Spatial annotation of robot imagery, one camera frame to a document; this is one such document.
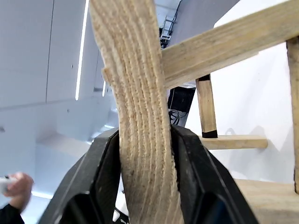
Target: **led light strip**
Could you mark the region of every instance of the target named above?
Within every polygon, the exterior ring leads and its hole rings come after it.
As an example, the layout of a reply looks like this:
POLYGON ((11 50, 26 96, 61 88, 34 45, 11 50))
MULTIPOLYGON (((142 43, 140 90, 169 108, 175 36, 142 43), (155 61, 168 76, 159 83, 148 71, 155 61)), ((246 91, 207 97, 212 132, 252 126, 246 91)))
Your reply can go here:
POLYGON ((86 0, 86 2, 85 2, 85 10, 84 10, 84 17, 83 17, 83 26, 82 26, 80 53, 79 53, 78 74, 77 74, 77 84, 76 84, 76 94, 75 94, 75 99, 76 100, 79 99, 80 81, 81 81, 81 70, 82 70, 82 59, 83 59, 83 49, 84 49, 84 40, 85 40, 85 30, 86 30, 88 5, 89 5, 89 0, 86 0))

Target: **wooden plank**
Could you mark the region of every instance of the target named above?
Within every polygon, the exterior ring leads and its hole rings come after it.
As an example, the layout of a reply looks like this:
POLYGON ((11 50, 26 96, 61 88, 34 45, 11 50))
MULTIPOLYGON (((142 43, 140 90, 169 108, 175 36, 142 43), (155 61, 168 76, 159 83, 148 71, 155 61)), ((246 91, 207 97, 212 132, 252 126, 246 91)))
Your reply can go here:
POLYGON ((299 195, 293 184, 235 180, 260 224, 299 222, 299 195))
POLYGON ((299 37, 286 42, 290 67, 292 114, 295 149, 295 192, 299 193, 299 37))
POLYGON ((268 140, 256 135, 219 135, 218 138, 208 139, 199 137, 201 143, 209 150, 238 149, 238 148, 266 148, 268 140))
POLYGON ((199 116, 203 138, 217 138, 213 90, 210 75, 196 79, 199 116))
POLYGON ((299 0, 248 15, 162 51, 165 85, 179 86, 299 35, 299 0))
POLYGON ((154 1, 91 0, 90 12, 119 113, 130 223, 182 224, 154 1))

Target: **wooden slat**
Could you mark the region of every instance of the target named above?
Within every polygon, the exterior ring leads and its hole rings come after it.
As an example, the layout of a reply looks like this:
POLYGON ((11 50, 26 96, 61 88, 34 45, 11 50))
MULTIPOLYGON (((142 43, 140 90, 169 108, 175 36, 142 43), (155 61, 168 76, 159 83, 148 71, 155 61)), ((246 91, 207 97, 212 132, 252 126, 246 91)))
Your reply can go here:
POLYGON ((268 140, 256 135, 220 135, 218 138, 199 137, 207 149, 266 148, 268 140))
POLYGON ((202 136, 217 138, 213 90, 210 75, 196 79, 202 136))
POLYGON ((165 85, 179 86, 299 35, 299 0, 248 15, 162 51, 165 85))
POLYGON ((235 181, 260 224, 299 223, 299 195, 293 184, 235 181))
POLYGON ((287 41, 295 149, 295 191, 299 194, 299 37, 287 41))

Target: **clamp jaw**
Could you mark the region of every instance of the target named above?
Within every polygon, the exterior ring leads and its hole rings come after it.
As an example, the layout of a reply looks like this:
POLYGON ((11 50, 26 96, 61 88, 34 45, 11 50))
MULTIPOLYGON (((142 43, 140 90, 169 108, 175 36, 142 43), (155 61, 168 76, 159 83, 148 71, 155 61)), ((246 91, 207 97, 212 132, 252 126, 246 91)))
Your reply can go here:
MULTIPOLYGON (((257 224, 228 170, 189 129, 171 126, 185 224, 257 224)), ((121 174, 117 129, 67 172, 39 224, 111 224, 121 174)))

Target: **sleeve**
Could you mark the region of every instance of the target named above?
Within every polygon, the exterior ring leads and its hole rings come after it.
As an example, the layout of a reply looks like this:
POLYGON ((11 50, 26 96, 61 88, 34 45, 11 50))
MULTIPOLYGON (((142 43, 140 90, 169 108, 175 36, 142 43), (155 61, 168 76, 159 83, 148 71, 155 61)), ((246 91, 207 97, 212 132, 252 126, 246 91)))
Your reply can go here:
POLYGON ((0 210, 1 224, 24 224, 20 211, 10 204, 0 210))

